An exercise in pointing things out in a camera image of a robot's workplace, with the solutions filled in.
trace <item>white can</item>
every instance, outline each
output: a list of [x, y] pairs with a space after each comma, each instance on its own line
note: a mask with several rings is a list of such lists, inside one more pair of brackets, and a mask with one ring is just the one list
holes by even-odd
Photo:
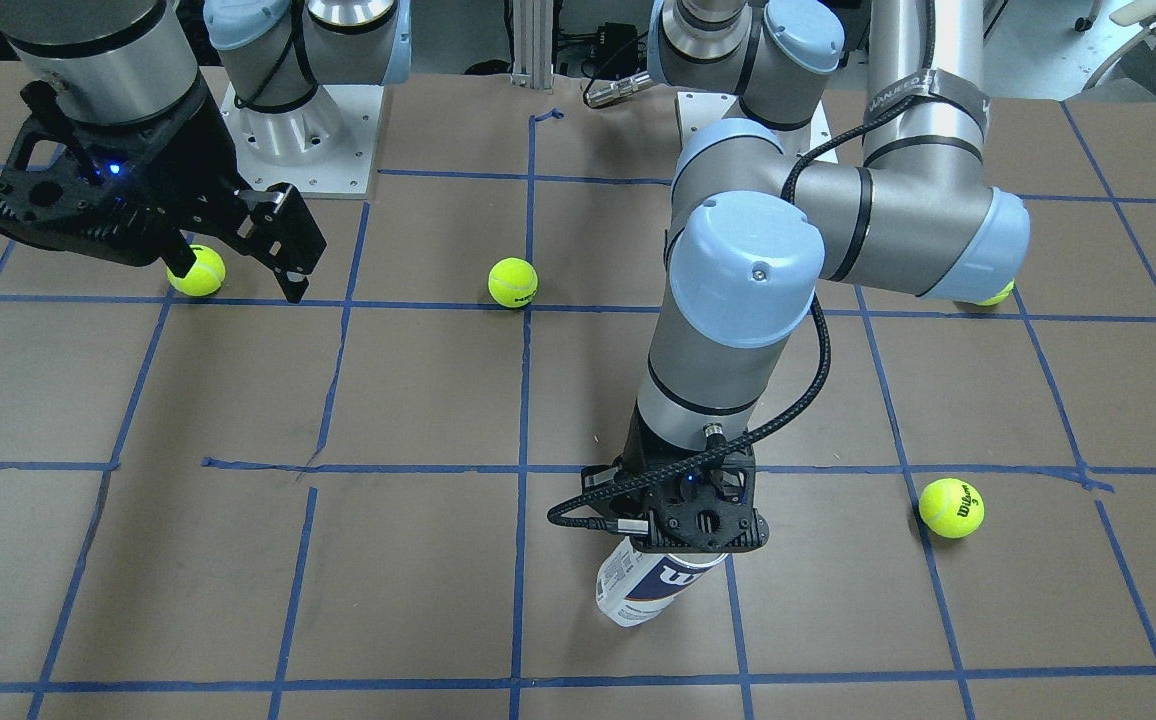
[[632, 539], [623, 539], [600, 566], [596, 607], [624, 628], [639, 625], [657, 618], [675, 596], [726, 556], [726, 552], [651, 555], [636, 550]]

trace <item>white mounting plate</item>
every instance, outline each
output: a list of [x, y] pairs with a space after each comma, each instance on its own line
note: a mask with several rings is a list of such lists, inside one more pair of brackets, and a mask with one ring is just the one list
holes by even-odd
[[381, 119], [381, 86], [325, 86], [338, 103], [342, 124], [350, 133], [328, 158], [309, 165], [272, 165], [249, 150], [236, 113], [234, 87], [227, 87], [222, 99], [222, 123], [236, 144], [236, 166], [249, 184], [262, 190], [273, 183], [287, 181], [298, 187], [303, 196], [340, 196], [363, 199], [373, 177], [373, 157], [378, 147], [378, 123]]
[[[677, 92], [675, 94], [675, 110], [680, 121], [680, 142], [688, 142], [692, 134], [716, 123], [728, 113], [738, 97], [733, 95], [720, 95], [716, 92]], [[792, 132], [776, 132], [775, 135], [783, 141], [783, 149], [787, 155], [802, 155], [814, 147], [831, 140], [831, 131], [827, 126], [827, 111], [822, 109], [821, 102], [814, 110], [814, 119], [807, 127]], [[837, 156], [835, 150], [822, 154], [821, 158], [827, 163], [835, 163]]]

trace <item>yellow tennis ball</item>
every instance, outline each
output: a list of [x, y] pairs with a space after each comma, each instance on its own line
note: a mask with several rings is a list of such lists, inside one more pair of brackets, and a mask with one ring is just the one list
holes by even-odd
[[965, 480], [934, 480], [920, 492], [920, 519], [944, 539], [965, 537], [983, 518], [981, 496]]
[[504, 258], [490, 269], [490, 295], [504, 307], [521, 307], [538, 292], [538, 273], [519, 258]]
[[195, 262], [191, 265], [186, 277], [177, 277], [175, 270], [165, 268], [170, 284], [176, 291], [191, 297], [205, 297], [217, 292], [222, 281], [227, 279], [227, 266], [222, 263], [222, 255], [205, 245], [193, 245], [191, 252], [195, 252]]
[[1013, 292], [1013, 281], [1009, 281], [1009, 284], [1005, 285], [1005, 289], [999, 294], [996, 294], [995, 297], [990, 297], [990, 299], [983, 302], [976, 302], [975, 305], [980, 307], [990, 307], [993, 305], [999, 305], [1000, 302], [1003, 302], [1006, 299], [1006, 297], [1009, 297], [1010, 292]]

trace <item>robotic arm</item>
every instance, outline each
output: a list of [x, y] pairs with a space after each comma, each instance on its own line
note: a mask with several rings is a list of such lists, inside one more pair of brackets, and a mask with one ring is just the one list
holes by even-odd
[[[332, 105], [319, 83], [408, 76], [408, 0], [208, 5], [214, 42], [258, 118], [250, 143], [286, 158], [334, 147], [336, 116], [289, 123]], [[181, 231], [208, 233], [266, 265], [287, 300], [302, 299], [325, 238], [292, 184], [257, 190], [236, 170], [235, 142], [166, 0], [0, 0], [0, 29], [39, 77], [21, 94], [31, 114], [0, 177], [0, 233], [116, 263], [158, 259], [179, 277], [194, 262]], [[44, 142], [62, 150], [31, 168]]]
[[[624, 534], [643, 552], [762, 547], [751, 443], [793, 420], [827, 379], [816, 279], [979, 302], [1021, 268], [1027, 209], [981, 184], [981, 1], [876, 0], [870, 27], [862, 126], [796, 158], [775, 131], [810, 120], [843, 45], [833, 14], [816, 0], [655, 5], [651, 74], [734, 94], [751, 119], [712, 123], [680, 155], [668, 283], [632, 428], [623, 454], [584, 470], [581, 496], [549, 511], [553, 524]], [[815, 161], [864, 133], [861, 168]], [[821, 347], [814, 383], [748, 430], [808, 311]], [[598, 517], [569, 518], [581, 506]]]

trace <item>light blue joint cap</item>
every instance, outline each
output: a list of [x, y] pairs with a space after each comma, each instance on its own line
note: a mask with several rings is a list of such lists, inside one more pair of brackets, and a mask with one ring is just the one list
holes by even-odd
[[775, 132], [756, 123], [756, 120], [722, 118], [694, 133], [692, 138], [689, 138], [688, 142], [684, 143], [684, 150], [680, 151], [680, 158], [675, 161], [675, 177], [670, 178], [670, 186], [675, 187], [675, 181], [680, 179], [680, 173], [684, 172], [684, 168], [689, 164], [689, 161], [697, 158], [707, 147], [724, 142], [731, 138], [761, 138], [761, 140], [775, 143], [780, 155], [787, 154], [783, 150], [783, 142], [779, 142]]
[[203, 27], [209, 44], [228, 51], [258, 40], [289, 12], [290, 0], [206, 0]]
[[692, 210], [670, 250], [670, 296], [720, 346], [772, 346], [810, 310], [824, 254], [822, 233], [794, 205], [721, 192]]
[[921, 297], [990, 300], [1018, 276], [1030, 238], [1031, 215], [1027, 214], [1022, 199], [999, 187], [991, 188], [991, 207], [979, 232], [943, 279]]
[[381, 74], [383, 86], [400, 86], [409, 79], [413, 65], [413, 32], [409, 24], [409, 0], [397, 1], [397, 35], [391, 42], [387, 72]]
[[807, 70], [825, 76], [840, 64], [844, 27], [817, 0], [769, 0], [765, 29], [775, 45]]
[[654, 9], [650, 13], [650, 42], [645, 54], [645, 68], [654, 82], [670, 86], [666, 73], [662, 72], [662, 50], [659, 47], [659, 31], [657, 31], [660, 27], [662, 27], [662, 0], [654, 0]]

